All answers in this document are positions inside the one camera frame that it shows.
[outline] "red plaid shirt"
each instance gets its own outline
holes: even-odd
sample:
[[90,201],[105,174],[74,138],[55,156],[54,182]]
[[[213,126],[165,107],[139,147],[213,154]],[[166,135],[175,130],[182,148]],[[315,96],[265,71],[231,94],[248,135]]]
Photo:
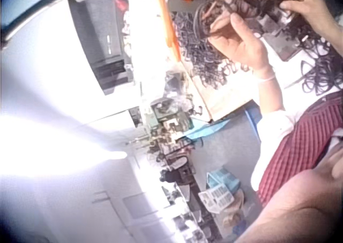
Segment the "red plaid shirt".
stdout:
[[343,127],[342,94],[340,91],[318,100],[283,138],[259,184],[263,206],[291,177],[316,166],[332,133]]

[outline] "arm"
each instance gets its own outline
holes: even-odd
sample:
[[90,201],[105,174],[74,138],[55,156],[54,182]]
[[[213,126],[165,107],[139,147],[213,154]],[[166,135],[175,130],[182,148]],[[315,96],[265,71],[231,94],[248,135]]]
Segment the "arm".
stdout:
[[267,50],[262,41],[253,35],[238,14],[233,13],[229,22],[236,34],[229,38],[214,36],[208,40],[228,58],[249,65],[253,69],[258,83],[260,109],[263,115],[284,109],[281,89],[269,64]]
[[274,71],[271,66],[269,65],[264,70],[255,70],[254,74],[258,80],[266,80],[258,82],[259,107],[262,115],[284,110],[280,85],[274,76]]
[[303,15],[313,30],[343,56],[343,29],[333,19],[323,0],[284,0],[280,7]]

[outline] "person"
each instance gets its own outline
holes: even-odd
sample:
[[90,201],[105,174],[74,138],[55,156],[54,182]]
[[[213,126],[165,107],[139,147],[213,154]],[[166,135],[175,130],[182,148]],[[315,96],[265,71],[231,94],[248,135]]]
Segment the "person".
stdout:
[[171,171],[164,170],[163,175],[160,177],[161,182],[167,182],[167,183],[178,183],[181,184],[182,177],[178,169],[172,169]]
[[[284,0],[280,7],[303,15],[343,55],[343,29],[323,0]],[[235,35],[208,40],[253,69],[263,116],[261,154],[251,183],[264,209],[237,242],[324,242],[342,219],[343,92],[335,88],[308,103],[302,116],[292,116],[262,41],[236,13],[230,26]]]

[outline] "white shirt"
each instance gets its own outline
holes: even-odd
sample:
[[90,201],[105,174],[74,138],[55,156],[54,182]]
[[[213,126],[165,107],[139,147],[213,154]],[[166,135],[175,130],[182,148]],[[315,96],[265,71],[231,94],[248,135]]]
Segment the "white shirt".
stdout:
[[[278,149],[281,140],[294,129],[295,123],[304,114],[306,109],[325,95],[339,91],[338,88],[333,87],[321,96],[316,96],[314,91],[304,93],[302,90],[303,81],[288,89],[284,89],[301,77],[301,61],[306,60],[312,63],[313,60],[301,51],[290,61],[282,62],[268,44],[266,44],[266,47],[270,63],[274,67],[275,75],[281,87],[285,111],[279,110],[268,113],[257,124],[257,131],[261,139],[261,150],[260,158],[251,176],[251,186],[255,191],[258,190],[262,176],[275,151]],[[256,103],[259,103],[258,90],[256,90],[256,96],[253,99]],[[339,131],[338,135],[343,136],[343,130]]]

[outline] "blue basket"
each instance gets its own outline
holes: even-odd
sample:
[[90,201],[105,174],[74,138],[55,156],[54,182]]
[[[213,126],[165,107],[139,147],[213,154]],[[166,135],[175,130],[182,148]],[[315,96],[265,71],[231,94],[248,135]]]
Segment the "blue basket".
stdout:
[[225,168],[207,173],[207,184],[210,188],[217,186],[218,184],[225,184],[232,194],[235,194],[240,188],[240,180],[233,176]]

